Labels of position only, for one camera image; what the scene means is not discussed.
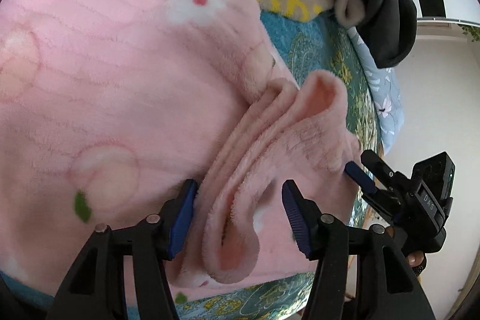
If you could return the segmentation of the person's right hand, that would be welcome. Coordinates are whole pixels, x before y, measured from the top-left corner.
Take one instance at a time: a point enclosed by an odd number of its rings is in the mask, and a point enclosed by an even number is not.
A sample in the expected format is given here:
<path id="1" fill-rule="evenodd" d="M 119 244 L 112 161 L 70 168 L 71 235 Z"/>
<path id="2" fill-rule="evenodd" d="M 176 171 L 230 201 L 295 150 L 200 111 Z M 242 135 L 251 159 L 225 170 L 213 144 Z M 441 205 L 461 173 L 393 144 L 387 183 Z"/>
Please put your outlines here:
<path id="1" fill-rule="evenodd" d="M 394 240 L 395 243 L 400 243 L 403 239 L 406 238 L 405 232 L 403 229 L 398 227 L 390 226 L 386 229 L 386 232 Z M 425 270 L 427 265 L 426 255 L 422 251 L 416 251 L 410 253 L 405 257 L 408 265 L 411 267 L 412 272 L 415 274 L 418 280 L 421 280 L 421 274 Z"/>

